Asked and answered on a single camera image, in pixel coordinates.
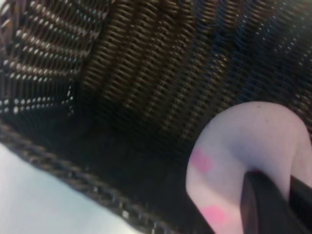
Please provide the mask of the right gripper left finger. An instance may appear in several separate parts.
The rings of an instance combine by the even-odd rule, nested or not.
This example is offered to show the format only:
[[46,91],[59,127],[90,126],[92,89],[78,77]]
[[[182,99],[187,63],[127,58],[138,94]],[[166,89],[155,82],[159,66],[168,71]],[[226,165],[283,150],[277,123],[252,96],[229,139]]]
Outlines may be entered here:
[[274,183],[261,172],[244,175],[240,212],[245,234],[310,234],[312,220],[301,220]]

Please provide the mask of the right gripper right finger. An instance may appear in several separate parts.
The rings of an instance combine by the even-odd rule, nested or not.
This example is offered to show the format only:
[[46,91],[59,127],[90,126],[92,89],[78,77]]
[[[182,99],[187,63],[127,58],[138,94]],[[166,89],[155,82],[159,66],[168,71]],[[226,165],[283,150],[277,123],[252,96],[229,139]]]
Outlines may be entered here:
[[291,177],[290,205],[301,220],[312,219],[312,189]]

